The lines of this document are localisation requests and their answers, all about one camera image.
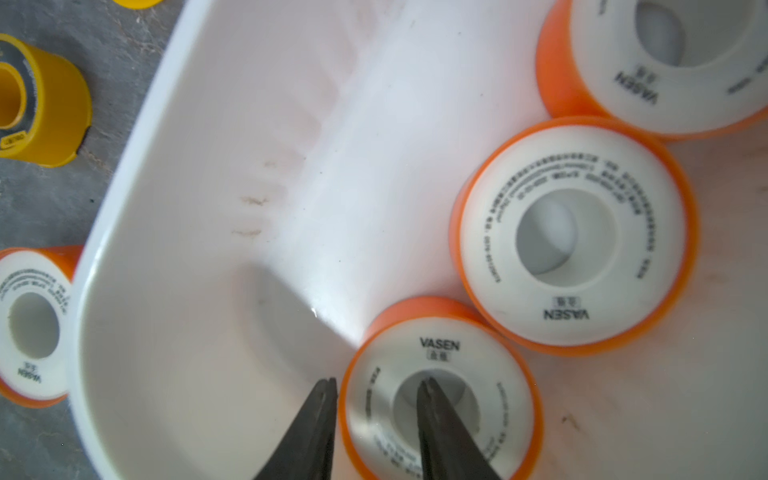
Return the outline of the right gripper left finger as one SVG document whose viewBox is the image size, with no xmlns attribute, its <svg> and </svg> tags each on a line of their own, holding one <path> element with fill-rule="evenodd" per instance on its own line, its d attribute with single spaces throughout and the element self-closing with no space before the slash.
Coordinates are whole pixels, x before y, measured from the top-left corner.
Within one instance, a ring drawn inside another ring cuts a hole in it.
<svg viewBox="0 0 768 480">
<path fill-rule="evenodd" d="M 254 479 L 330 479 L 337 412 L 336 379 L 319 380 Z"/>
</svg>

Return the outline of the orange sealing tape roll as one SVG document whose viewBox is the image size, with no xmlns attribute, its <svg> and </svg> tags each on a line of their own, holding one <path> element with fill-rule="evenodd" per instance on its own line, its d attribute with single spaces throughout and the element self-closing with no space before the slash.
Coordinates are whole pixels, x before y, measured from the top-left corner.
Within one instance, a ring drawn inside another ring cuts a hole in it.
<svg viewBox="0 0 768 480">
<path fill-rule="evenodd" d="M 1 395 L 42 409 L 68 394 L 65 329 L 81 245 L 1 251 Z"/>
<path fill-rule="evenodd" d="M 530 477 L 544 433 L 530 370 L 475 310 L 422 296 L 372 322 L 342 381 L 341 437 L 362 478 L 422 478 L 417 389 L 428 378 L 501 478 Z"/>
<path fill-rule="evenodd" d="M 553 117 L 615 118 L 666 140 L 767 114 L 764 1 L 557 1 L 535 73 Z"/>
<path fill-rule="evenodd" d="M 691 277 L 699 218 L 658 140 L 614 120 L 548 120 L 499 146 L 452 206 L 461 283 L 503 336 L 595 355 L 652 329 Z"/>
</svg>

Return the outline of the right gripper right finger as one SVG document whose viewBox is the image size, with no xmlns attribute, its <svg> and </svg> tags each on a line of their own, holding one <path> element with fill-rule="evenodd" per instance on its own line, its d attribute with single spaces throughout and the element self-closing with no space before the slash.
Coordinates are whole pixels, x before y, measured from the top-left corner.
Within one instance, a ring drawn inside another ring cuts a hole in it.
<svg viewBox="0 0 768 480">
<path fill-rule="evenodd" d="M 500 480 L 433 377 L 420 383 L 416 411 L 424 479 Z"/>
</svg>

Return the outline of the yellow black tape roll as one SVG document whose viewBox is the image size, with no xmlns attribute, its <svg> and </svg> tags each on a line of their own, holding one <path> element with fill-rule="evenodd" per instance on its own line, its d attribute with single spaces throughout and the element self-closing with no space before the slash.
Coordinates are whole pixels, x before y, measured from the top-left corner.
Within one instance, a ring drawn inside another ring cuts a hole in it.
<svg viewBox="0 0 768 480">
<path fill-rule="evenodd" d="M 1 35 L 1 157 L 55 168 L 77 155 L 92 100 L 65 58 Z"/>
</svg>

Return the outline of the yellow sealing tape roll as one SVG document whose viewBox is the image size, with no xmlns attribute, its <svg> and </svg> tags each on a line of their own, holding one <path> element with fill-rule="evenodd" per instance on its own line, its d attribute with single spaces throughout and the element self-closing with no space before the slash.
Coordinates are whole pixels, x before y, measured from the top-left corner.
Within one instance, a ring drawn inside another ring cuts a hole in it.
<svg viewBox="0 0 768 480">
<path fill-rule="evenodd" d="M 132 10 L 148 9 L 154 7 L 162 1 L 163 0 L 114 0 L 114 2 L 118 5 Z"/>
</svg>

